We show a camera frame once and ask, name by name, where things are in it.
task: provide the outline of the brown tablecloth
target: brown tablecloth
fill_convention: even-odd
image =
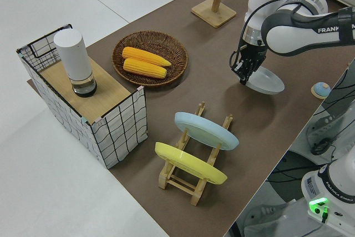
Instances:
[[[113,48],[123,37],[161,31],[179,40],[189,54],[180,84],[147,88],[149,137],[110,169],[170,236],[223,236],[320,105],[311,87],[320,81],[333,86],[355,52],[354,47],[316,49],[294,57],[268,52],[263,66],[278,75],[286,88],[278,95],[255,92],[238,83],[228,64],[248,0],[222,0],[237,15],[217,29],[191,13],[203,1],[175,0],[88,47],[89,55],[131,92],[137,86],[120,77],[111,64]],[[331,10],[341,7],[332,1],[329,6]],[[189,194],[171,185],[166,190],[158,187],[164,161],[155,154],[154,145],[175,145],[181,135],[174,124],[175,113],[193,113],[201,101],[206,102],[204,117],[215,123],[222,124],[226,115],[233,114],[230,131],[240,145],[217,157],[215,167],[228,176],[227,181],[207,184],[193,206]],[[210,153],[194,140],[186,151],[205,160]]]

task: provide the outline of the white cylinder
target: white cylinder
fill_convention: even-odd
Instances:
[[[54,44],[71,80],[85,80],[91,73],[87,49],[82,34],[75,29],[64,29],[54,36]]]

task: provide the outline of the green light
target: green light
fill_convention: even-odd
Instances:
[[[310,201],[310,209],[315,213],[315,209],[328,201],[328,198],[322,197],[316,200]]]

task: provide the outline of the corn cob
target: corn cob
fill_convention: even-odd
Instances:
[[[122,51],[122,57],[135,58],[162,67],[171,66],[171,63],[163,57],[134,47],[125,47]]]
[[[127,58],[123,63],[123,69],[130,73],[153,78],[164,79],[166,77],[166,69],[163,67],[135,58]]]

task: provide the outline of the wicker basket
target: wicker basket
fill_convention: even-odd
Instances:
[[[125,47],[139,48],[168,60],[171,66],[166,67],[166,77],[157,79],[125,71],[122,57]],[[154,31],[136,32],[126,36],[117,43],[112,54],[112,63],[118,74],[132,83],[147,87],[157,87],[177,80],[184,73],[187,62],[186,49],[179,41],[168,34]]]

